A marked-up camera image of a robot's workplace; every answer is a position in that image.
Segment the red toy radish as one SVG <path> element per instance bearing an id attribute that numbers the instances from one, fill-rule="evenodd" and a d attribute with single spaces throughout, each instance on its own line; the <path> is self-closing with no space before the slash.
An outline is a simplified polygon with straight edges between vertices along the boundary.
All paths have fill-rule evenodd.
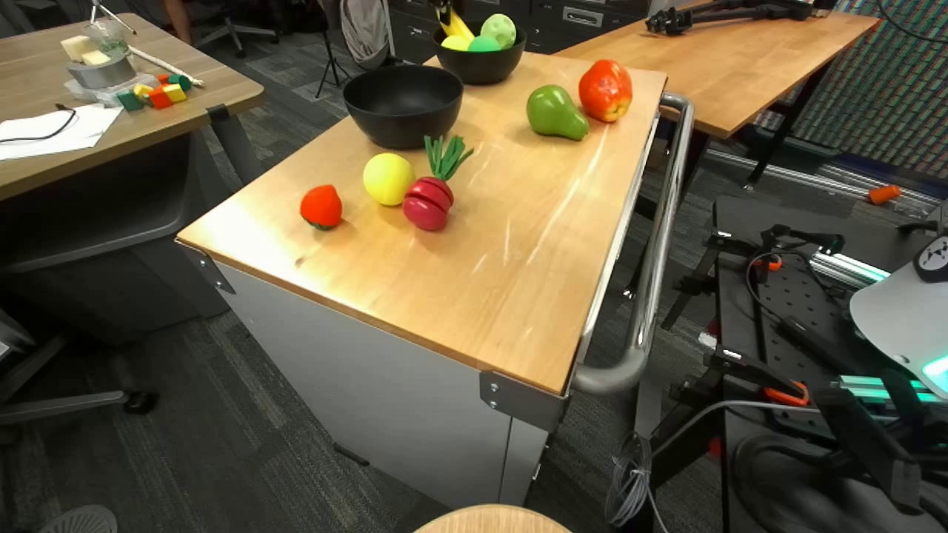
<path id="1" fill-rule="evenodd" d="M 403 196 L 403 217 L 420 230 L 443 230 L 452 208 L 446 180 L 471 156 L 471 147 L 461 137 L 427 137 L 422 150 L 430 172 Z"/>

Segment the yellow toy lemon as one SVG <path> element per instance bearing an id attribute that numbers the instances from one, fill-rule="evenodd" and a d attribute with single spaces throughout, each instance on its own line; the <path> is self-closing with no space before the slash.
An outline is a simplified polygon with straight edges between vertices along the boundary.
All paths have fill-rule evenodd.
<path id="1" fill-rule="evenodd" d="M 409 193 L 409 185 L 414 183 L 414 168 L 399 153 L 391 153 L 391 150 L 374 153 L 363 163 L 360 183 L 374 202 L 380 202 L 385 208 L 397 208 L 403 202 L 403 196 Z"/>

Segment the red toy strawberry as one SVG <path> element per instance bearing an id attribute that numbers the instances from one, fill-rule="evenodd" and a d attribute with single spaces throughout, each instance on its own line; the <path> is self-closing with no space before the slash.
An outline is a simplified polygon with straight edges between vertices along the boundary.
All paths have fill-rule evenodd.
<path id="1" fill-rule="evenodd" d="M 331 183 L 307 188 L 300 202 L 300 217 L 314 228 L 338 228 L 344 221 L 344 203 Z"/>

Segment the green toy pear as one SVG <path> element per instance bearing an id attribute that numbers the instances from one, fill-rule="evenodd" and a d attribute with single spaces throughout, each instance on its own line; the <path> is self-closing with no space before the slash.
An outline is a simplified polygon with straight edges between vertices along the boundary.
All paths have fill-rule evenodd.
<path id="1" fill-rule="evenodd" d="M 563 85 L 540 85 L 526 98 L 526 120 L 540 137 L 580 141 L 590 134 L 587 114 Z"/>

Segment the green toy ball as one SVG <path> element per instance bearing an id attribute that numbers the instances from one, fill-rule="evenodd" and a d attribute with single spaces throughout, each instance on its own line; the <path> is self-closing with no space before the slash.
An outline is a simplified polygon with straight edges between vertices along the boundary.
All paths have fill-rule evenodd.
<path id="1" fill-rule="evenodd" d="M 492 34 L 476 34 L 471 43 L 467 43 L 467 54 L 497 54 L 500 43 L 492 37 Z"/>

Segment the yellow toy banana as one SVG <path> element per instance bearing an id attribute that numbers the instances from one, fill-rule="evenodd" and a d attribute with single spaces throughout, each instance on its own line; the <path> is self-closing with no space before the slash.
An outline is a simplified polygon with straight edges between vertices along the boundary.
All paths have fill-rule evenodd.
<path id="1" fill-rule="evenodd" d="M 473 33 L 452 8 L 442 8 L 439 23 L 458 51 L 465 51 L 473 40 Z"/>

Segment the light green toy cabbage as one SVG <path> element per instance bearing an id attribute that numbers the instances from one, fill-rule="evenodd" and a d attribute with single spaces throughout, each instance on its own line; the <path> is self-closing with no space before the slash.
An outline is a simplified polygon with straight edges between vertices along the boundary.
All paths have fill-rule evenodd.
<path id="1" fill-rule="evenodd" d="M 519 34 L 519 26 L 508 15 L 495 11 L 479 23 L 483 34 L 492 34 L 500 46 L 508 46 Z"/>

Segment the toy blocks pile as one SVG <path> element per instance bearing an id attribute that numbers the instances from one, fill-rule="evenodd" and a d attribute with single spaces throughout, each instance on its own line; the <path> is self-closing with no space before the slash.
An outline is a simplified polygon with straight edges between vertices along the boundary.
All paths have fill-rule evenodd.
<path id="1" fill-rule="evenodd" d="M 140 110 L 166 110 L 175 104 L 184 104 L 191 92 L 191 80 L 184 73 L 159 73 L 154 80 L 135 80 L 128 88 L 114 92 L 114 101 L 128 110 L 128 111 L 140 111 Z"/>

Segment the white cart cabinet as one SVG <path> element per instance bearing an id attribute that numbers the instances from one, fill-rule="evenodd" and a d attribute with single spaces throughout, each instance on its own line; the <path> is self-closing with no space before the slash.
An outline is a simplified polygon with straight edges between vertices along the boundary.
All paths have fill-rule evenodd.
<path id="1" fill-rule="evenodd" d="M 200 268 L 344 453 L 443 507 L 526 496 L 557 399 L 224 259 Z"/>

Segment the black bowl left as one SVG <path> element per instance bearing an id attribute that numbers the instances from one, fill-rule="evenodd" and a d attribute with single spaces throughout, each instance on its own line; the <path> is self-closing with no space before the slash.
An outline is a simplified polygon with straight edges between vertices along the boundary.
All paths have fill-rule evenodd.
<path id="1" fill-rule="evenodd" d="M 351 76 L 344 104 L 380 147 L 420 147 L 443 137 L 461 106 L 461 80 L 433 66 L 387 66 Z"/>

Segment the black bowl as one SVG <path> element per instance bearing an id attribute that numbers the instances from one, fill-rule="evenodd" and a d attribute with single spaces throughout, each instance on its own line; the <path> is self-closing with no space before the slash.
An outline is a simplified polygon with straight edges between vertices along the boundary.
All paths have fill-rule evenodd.
<path id="1" fill-rule="evenodd" d="M 461 80 L 433 66 L 387 66 L 351 76 L 344 104 L 380 147 L 420 147 L 443 137 L 461 106 Z"/>
<path id="2" fill-rule="evenodd" d="M 502 51 L 449 51 L 442 46 L 439 51 L 439 61 L 457 73 L 465 85 L 492 85 L 492 83 L 502 83 L 519 60 L 520 60 L 525 40 L 516 37 L 508 46 Z"/>

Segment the black bowl right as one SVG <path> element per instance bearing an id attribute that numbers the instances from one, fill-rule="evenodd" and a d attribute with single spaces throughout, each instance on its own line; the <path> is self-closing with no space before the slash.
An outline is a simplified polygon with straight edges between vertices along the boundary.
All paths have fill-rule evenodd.
<path id="1" fill-rule="evenodd" d="M 449 51 L 442 46 L 439 51 L 439 61 L 457 73 L 465 85 L 492 85 L 492 83 L 502 83 L 519 60 L 520 60 L 525 40 L 516 37 L 508 46 L 502 51 Z"/>

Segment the round wooden stool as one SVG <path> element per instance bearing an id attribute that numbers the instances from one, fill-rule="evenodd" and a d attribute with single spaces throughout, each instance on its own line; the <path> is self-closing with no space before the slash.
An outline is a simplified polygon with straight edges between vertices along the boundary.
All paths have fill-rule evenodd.
<path id="1" fill-rule="evenodd" d="M 511 502 L 476 502 L 443 513 L 414 533 L 569 533 L 559 520 Z"/>

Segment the wooden office table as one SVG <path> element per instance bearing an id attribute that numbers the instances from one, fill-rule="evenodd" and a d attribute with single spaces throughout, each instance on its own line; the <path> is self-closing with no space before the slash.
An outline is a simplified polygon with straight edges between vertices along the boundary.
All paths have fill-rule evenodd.
<path id="1" fill-rule="evenodd" d="M 129 43 L 159 60 L 157 73 L 187 70 L 197 80 L 197 88 L 191 88 L 184 104 L 166 110 L 123 111 L 120 106 L 88 104 L 66 88 L 68 60 L 63 51 L 63 37 L 83 33 L 85 21 L 0 37 L 2 147 L 11 147 L 14 141 L 14 119 L 42 114 L 49 129 L 70 119 L 55 137 L 55 141 L 70 141 L 68 150 L 0 163 L 0 197 L 48 185 L 163 138 L 197 129 L 211 120 L 214 110 L 236 114 L 261 101 L 261 83 L 177 40 L 172 33 L 134 11 L 123 11 L 120 21 L 134 29 Z"/>

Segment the orange clamp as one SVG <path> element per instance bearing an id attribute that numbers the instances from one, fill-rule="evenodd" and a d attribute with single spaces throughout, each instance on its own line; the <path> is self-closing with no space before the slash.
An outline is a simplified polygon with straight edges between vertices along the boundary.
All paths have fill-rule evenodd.
<path id="1" fill-rule="evenodd" d="M 892 203 L 894 197 L 899 197 L 899 185 L 894 185 L 894 183 L 871 185 L 865 197 L 867 197 L 867 203 L 882 208 L 882 203 Z"/>

